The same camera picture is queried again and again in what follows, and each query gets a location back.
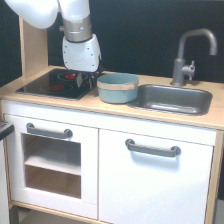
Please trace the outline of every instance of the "backsplash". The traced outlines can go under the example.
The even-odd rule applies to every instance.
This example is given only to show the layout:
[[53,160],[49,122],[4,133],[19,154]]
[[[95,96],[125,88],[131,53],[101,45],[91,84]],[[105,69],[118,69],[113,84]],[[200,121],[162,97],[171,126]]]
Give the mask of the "backsplash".
[[[109,71],[172,77],[181,35],[207,28],[216,36],[218,55],[209,55],[205,37],[186,41],[185,59],[195,61],[194,80],[224,82],[224,2],[90,0],[93,31]],[[49,29],[50,64],[63,65],[58,27]]]

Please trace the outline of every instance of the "faucet handle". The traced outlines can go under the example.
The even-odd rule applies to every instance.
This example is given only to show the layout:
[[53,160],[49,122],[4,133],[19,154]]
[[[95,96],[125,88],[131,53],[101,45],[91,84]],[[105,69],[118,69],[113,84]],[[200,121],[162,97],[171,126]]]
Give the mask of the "faucet handle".
[[183,75],[188,75],[189,76],[189,80],[192,80],[192,78],[194,76],[194,72],[195,72],[194,61],[191,62],[191,65],[185,65],[181,69],[181,72],[183,73]]
[[194,61],[191,62],[191,65],[189,66],[189,68],[191,69],[191,72],[189,74],[189,80],[192,80],[193,76],[194,76],[194,72],[195,72],[195,65],[194,65]]

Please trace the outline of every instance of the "dark wall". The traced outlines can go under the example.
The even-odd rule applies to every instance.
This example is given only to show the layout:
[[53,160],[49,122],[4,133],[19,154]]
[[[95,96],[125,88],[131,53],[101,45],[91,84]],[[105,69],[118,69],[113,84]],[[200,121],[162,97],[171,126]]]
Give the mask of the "dark wall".
[[0,1],[0,87],[21,76],[18,16]]
[[[195,60],[196,80],[224,82],[224,2],[90,0],[93,31],[107,70],[171,77],[181,35],[207,28],[219,53],[209,56],[205,37],[189,38],[185,58]],[[63,65],[57,23],[49,29],[51,64]]]

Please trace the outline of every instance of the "faucet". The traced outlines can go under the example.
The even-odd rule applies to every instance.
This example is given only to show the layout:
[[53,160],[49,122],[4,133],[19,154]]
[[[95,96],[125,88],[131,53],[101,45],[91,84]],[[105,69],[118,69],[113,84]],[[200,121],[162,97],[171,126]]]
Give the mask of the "faucet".
[[185,86],[186,83],[184,81],[184,76],[188,75],[189,79],[192,80],[195,72],[194,61],[192,61],[191,65],[185,65],[184,60],[184,45],[185,41],[188,37],[193,36],[202,36],[205,35],[208,37],[210,42],[210,55],[217,54],[217,41],[215,35],[208,29],[198,29],[198,30],[190,30],[182,35],[179,42],[179,50],[178,56],[174,61],[173,68],[173,81],[170,83],[173,86]]

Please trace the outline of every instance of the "oven window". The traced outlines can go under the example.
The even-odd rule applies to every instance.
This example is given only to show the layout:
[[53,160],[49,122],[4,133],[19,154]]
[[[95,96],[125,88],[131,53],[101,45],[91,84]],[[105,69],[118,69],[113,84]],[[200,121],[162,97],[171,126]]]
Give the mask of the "oven window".
[[81,144],[23,135],[26,187],[81,198]]

